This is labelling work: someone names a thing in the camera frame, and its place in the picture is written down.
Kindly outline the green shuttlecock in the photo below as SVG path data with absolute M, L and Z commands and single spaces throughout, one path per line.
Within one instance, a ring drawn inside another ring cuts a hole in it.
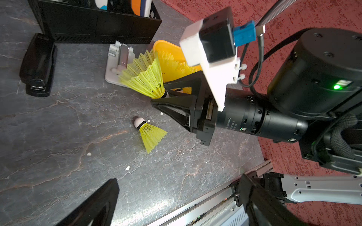
M 134 126 L 140 132 L 147 153 L 151 153 L 151 151 L 154 150 L 161 140 L 167 135 L 166 131 L 149 124 L 141 117 L 135 119 Z
M 158 53 L 146 51 L 134 59 L 119 75 L 122 85 L 150 97 L 152 99 L 166 98 L 168 92 L 164 88 L 162 69 Z

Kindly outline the orange blue book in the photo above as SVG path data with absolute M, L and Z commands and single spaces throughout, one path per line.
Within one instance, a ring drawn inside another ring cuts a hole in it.
M 135 15 L 147 18 L 150 16 L 152 0 L 130 0 L 130 3 Z

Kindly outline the black mesh file organizer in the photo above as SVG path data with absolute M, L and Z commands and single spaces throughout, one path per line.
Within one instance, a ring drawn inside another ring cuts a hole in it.
M 29 1 L 43 34 L 56 43 L 149 44 L 162 20 L 152 3 L 150 17 L 85 7 L 79 1 Z

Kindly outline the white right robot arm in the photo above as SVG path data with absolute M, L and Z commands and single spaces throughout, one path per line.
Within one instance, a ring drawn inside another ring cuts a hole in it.
M 167 84 L 170 98 L 151 101 L 209 145 L 216 127 L 298 142 L 304 159 L 343 176 L 242 175 L 228 188 L 252 226 L 301 226 L 286 203 L 362 202 L 362 36 L 337 28 L 308 28 L 283 40 L 265 58 L 294 42 L 267 94 L 227 89 L 225 107 L 197 72 Z

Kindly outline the yellow plastic storage box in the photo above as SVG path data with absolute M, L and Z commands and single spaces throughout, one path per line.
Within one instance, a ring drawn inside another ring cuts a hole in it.
M 153 50 L 158 53 L 164 83 L 202 70 L 201 66 L 189 66 L 182 49 L 170 42 L 158 40 Z

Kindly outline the small black device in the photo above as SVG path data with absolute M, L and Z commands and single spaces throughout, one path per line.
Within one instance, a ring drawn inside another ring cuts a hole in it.
M 33 36 L 19 72 L 28 95 L 39 98 L 50 96 L 57 51 L 55 41 L 51 37 L 41 33 Z

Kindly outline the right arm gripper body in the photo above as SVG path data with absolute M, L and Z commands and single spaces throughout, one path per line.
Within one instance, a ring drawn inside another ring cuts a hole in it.
M 210 146 L 218 116 L 218 105 L 208 85 L 201 85 L 196 100 L 193 133 L 201 145 Z

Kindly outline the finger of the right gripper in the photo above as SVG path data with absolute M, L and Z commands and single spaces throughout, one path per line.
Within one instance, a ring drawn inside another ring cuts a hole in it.
M 191 87 L 190 95 L 198 96 L 204 79 L 205 76 L 203 72 L 198 71 L 193 74 L 187 75 L 183 78 L 171 82 L 166 82 L 164 84 L 164 88 L 166 89 L 166 91 L 169 93 L 170 96 L 187 96 L 189 94 L 178 92 L 176 90 Z
M 176 96 L 151 100 L 151 105 L 160 112 L 171 117 L 190 133 L 196 133 L 194 125 L 196 112 L 195 95 Z

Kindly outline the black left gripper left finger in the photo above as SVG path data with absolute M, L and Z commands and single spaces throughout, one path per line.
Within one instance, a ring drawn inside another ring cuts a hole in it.
M 110 179 L 57 225 L 109 226 L 115 212 L 118 195 L 117 179 Z

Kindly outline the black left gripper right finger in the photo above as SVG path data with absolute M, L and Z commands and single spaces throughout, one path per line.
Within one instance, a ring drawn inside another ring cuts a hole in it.
M 251 226 L 307 225 L 246 174 L 243 174 L 239 181 L 239 198 Z

